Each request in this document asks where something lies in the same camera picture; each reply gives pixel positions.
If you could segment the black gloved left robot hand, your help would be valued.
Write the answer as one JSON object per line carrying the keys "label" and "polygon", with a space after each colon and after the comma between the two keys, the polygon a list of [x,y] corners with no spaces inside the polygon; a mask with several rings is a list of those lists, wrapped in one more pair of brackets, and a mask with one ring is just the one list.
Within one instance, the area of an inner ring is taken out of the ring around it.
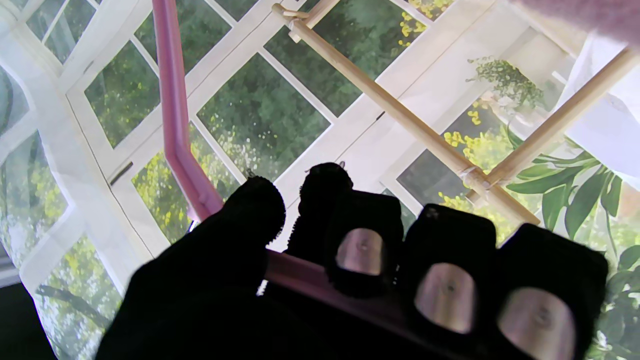
{"label": "black gloved left robot hand", "polygon": [[487,218],[436,203],[405,230],[402,203],[354,189],[336,162],[309,169],[286,255],[351,299],[395,294],[426,346],[271,282],[284,201],[253,176],[134,272],[97,360],[582,360],[610,265],[530,223],[503,246]]}

